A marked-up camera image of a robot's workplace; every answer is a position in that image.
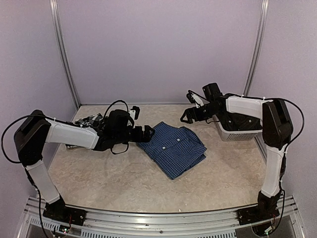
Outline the blue checked long sleeve shirt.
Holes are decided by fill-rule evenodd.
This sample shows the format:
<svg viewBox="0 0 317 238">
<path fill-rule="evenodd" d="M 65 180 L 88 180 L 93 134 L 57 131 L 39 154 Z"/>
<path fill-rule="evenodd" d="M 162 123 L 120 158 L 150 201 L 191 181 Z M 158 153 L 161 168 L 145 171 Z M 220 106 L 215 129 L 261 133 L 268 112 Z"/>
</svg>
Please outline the blue checked long sleeve shirt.
<svg viewBox="0 0 317 238">
<path fill-rule="evenodd" d="M 206 158 L 207 148 L 189 128 L 173 127 L 160 122 L 154 130 L 150 142 L 140 142 L 137 146 L 169 179 L 176 179 Z"/>
</svg>

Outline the white plastic laundry basket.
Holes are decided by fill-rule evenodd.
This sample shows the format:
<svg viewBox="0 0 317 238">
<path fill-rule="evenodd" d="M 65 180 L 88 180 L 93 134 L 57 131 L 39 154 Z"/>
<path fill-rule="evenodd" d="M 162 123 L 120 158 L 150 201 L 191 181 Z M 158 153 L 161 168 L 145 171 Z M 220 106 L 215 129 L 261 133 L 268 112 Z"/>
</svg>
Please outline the white plastic laundry basket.
<svg viewBox="0 0 317 238">
<path fill-rule="evenodd" d="M 216 129 L 222 141 L 243 141 L 252 140 L 255 136 L 262 133 L 262 130 L 253 131 L 226 131 L 222 128 L 217 116 L 212 117 L 216 120 Z"/>
</svg>

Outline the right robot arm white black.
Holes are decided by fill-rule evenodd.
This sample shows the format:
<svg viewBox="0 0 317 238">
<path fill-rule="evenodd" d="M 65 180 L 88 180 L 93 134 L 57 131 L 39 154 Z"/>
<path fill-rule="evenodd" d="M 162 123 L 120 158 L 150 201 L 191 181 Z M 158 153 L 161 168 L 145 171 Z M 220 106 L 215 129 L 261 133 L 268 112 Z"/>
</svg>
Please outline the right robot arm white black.
<svg viewBox="0 0 317 238">
<path fill-rule="evenodd" d="M 264 220 L 277 209 L 285 173 L 287 147 L 291 143 L 293 124 L 282 99 L 264 99 L 222 94 L 217 83 L 203 87 L 204 96 L 189 90 L 186 97 L 194 107 L 186 109 L 181 122 L 192 124 L 220 113 L 250 116 L 260 120 L 262 137 L 266 145 L 266 171 L 258 204 L 253 215 Z"/>
</svg>

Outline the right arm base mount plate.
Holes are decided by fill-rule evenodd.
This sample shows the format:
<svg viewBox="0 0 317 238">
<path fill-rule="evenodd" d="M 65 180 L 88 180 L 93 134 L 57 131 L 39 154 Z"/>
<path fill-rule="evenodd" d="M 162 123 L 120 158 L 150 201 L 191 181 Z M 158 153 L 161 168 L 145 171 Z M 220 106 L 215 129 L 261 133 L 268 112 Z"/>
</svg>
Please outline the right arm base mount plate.
<svg viewBox="0 0 317 238">
<path fill-rule="evenodd" d="M 280 215 L 278 209 L 261 212 L 258 206 L 238 209 L 236 213 L 237 213 L 239 225 L 256 223 L 256 222 L 272 219 L 274 216 L 278 217 Z"/>
</svg>

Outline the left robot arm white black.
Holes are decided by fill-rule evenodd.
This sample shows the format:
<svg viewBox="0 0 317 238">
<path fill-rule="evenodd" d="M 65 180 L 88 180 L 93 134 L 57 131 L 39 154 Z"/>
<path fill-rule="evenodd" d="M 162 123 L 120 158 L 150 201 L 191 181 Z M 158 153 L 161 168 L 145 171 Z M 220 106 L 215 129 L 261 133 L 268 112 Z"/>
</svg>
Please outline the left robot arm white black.
<svg viewBox="0 0 317 238">
<path fill-rule="evenodd" d="M 63 221 L 69 216 L 69 209 L 43 162 L 44 145 L 58 143 L 103 152 L 117 144 L 150 142 L 155 130 L 149 125 L 136 126 L 138 115 L 138 107 L 129 111 L 116 109 L 108 116 L 98 114 L 74 123 L 52 119 L 35 110 L 25 119 L 14 134 L 14 143 L 29 181 L 46 202 L 47 214 Z"/>
</svg>

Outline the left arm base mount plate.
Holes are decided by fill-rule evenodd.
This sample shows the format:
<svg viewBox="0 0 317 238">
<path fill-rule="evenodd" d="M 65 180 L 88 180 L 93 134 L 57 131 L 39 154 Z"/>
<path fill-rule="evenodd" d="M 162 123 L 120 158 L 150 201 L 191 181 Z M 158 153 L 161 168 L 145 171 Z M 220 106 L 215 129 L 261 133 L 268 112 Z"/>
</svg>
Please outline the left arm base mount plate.
<svg viewBox="0 0 317 238">
<path fill-rule="evenodd" d="M 62 208 L 45 208 L 43 216 L 45 218 L 67 223 L 69 225 L 83 226 L 87 212 L 83 209 L 77 209 L 64 206 Z"/>
</svg>

